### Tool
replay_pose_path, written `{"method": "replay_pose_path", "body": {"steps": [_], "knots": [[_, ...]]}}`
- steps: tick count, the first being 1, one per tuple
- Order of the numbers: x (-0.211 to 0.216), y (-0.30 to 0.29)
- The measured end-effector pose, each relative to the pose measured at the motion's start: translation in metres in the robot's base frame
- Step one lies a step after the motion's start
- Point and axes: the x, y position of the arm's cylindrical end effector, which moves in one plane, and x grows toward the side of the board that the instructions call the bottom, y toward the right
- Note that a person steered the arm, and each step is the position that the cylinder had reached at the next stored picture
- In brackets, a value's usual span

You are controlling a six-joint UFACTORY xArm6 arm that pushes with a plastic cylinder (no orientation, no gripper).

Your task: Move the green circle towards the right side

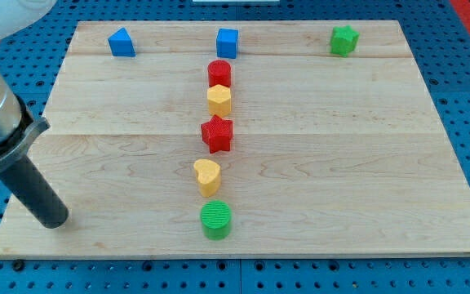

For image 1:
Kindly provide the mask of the grey flange mount plate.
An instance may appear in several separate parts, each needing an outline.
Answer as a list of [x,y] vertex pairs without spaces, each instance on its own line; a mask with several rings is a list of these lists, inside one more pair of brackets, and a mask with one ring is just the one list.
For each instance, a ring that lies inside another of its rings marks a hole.
[[21,160],[32,143],[50,127],[45,118],[35,118],[19,96],[16,100],[19,102],[21,120],[16,129],[0,143],[0,173]]

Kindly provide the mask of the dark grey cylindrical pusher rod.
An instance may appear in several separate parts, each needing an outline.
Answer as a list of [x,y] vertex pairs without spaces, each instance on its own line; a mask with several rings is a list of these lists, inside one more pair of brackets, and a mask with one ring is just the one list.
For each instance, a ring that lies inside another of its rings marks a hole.
[[0,180],[44,227],[67,221],[69,209],[27,156],[2,171]]

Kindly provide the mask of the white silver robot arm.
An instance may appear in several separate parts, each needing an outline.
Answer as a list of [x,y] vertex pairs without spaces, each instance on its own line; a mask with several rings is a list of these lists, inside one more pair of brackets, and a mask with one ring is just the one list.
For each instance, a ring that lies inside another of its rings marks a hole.
[[[0,40],[41,19],[55,0],[0,0]],[[69,210],[28,158],[49,127],[35,118],[0,74],[0,180],[46,228],[65,223]]]

